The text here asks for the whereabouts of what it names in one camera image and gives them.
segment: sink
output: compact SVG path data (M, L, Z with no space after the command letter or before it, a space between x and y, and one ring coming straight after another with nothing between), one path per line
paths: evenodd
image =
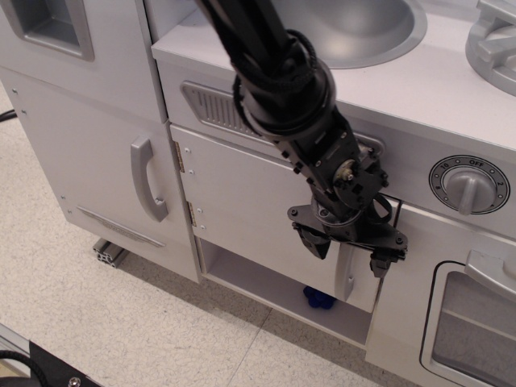
M273 0L286 28L301 31L332 69L385 63L415 48L427 16L415 0Z

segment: oven handle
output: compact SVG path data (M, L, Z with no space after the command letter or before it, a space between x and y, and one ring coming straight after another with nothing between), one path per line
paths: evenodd
M507 262L471 250L464 272L486 288L516 302L516 261Z

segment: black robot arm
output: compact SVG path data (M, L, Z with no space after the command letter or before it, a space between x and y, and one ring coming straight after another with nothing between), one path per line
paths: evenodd
M288 213L302 242L321 259L332 240L367 248L374 275L383 277L405 259L407 238L389 225L392 208L379 194L387 173L337 110L328 67L305 36L284 29L269 0L196 1L237 72L237 110L311 188L312 203Z

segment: stove knob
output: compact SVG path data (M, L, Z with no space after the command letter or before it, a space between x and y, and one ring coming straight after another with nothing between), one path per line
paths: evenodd
M497 187L481 171L461 171L450 177L446 192L450 204L462 215L487 210L496 200Z

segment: beige floor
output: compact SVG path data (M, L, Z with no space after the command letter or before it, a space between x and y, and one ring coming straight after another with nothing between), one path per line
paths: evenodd
M18 377L19 373L15 372L8 365L0 361L0 377Z
M0 87L0 112L10 103ZM414 386L364 352L66 223L19 120L0 123L0 323L104 386Z

